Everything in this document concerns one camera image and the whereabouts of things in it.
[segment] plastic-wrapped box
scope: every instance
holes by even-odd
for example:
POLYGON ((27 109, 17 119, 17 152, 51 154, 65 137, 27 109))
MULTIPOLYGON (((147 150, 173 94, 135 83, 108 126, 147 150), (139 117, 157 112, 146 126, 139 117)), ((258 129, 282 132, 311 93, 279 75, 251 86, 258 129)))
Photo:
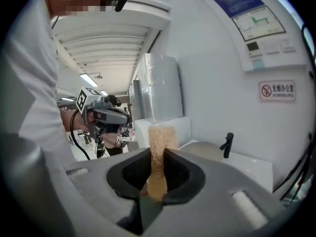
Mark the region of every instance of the plastic-wrapped box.
POLYGON ((139 63, 140 93, 145 119, 158 123, 183 117, 175 58, 144 54, 139 63))

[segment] white shirt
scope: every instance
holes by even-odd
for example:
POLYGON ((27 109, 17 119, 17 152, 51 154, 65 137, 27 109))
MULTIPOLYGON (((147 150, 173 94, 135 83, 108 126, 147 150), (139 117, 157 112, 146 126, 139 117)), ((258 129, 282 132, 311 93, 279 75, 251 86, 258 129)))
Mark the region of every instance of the white shirt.
POLYGON ((45 0, 30 0, 12 25, 3 46, 4 58, 35 96, 19 131, 67 165, 75 161, 55 101, 58 61, 45 0))

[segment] black pants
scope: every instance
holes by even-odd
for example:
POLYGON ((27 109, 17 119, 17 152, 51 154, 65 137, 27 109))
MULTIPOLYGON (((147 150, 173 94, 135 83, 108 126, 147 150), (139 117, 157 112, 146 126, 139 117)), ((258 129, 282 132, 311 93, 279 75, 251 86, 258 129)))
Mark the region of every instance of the black pants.
POLYGON ((119 154, 123 154, 122 148, 106 148, 110 156, 116 156, 119 154))

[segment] no smoking sign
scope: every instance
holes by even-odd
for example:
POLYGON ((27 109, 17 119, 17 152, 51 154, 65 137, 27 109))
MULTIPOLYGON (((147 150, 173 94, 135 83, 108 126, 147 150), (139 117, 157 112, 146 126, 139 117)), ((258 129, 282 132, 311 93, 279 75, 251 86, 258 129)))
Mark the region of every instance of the no smoking sign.
POLYGON ((261 81, 260 102, 295 103, 296 88, 293 80, 261 81))

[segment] wall sign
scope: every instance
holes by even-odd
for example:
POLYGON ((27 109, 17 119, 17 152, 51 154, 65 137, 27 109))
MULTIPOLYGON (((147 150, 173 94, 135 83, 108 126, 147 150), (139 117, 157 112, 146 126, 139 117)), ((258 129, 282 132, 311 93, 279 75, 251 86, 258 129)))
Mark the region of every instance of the wall sign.
POLYGON ((293 80, 261 81, 259 100, 260 102, 295 103, 295 82, 293 80))
POLYGON ((214 0, 237 26, 244 41, 285 33, 273 12, 261 0, 214 0))

